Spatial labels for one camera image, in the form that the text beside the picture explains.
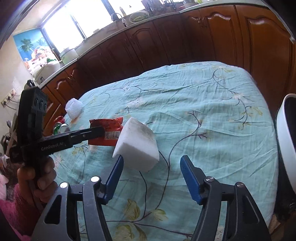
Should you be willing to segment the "pink sleeve forearm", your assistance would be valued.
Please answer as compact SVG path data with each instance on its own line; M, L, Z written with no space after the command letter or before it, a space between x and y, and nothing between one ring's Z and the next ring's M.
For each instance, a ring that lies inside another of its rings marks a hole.
M1 200L1 240L31 240L39 217L39 210L28 204L15 185L13 201Z

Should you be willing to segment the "left hand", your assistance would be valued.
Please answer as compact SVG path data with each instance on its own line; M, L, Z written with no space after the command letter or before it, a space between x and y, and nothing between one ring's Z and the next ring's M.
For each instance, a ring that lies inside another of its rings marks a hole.
M17 178L20 194L30 205L38 208L38 205L47 203L57 189L55 182L55 164L51 157L46 156L41 160L43 170L22 166L17 170Z

